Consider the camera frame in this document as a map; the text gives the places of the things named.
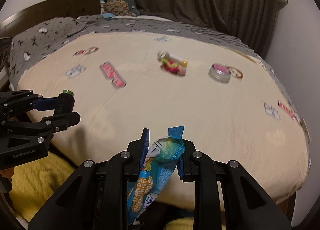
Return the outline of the left hand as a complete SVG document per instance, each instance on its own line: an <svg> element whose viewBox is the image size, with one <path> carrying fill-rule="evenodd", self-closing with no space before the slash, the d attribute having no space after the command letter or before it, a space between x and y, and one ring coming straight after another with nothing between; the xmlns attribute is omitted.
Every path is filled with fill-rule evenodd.
<svg viewBox="0 0 320 230"><path fill-rule="evenodd" d="M14 168L9 168L9 169L5 169L5 170L1 170L0 174L4 177L4 178L10 178L14 175Z"/></svg>

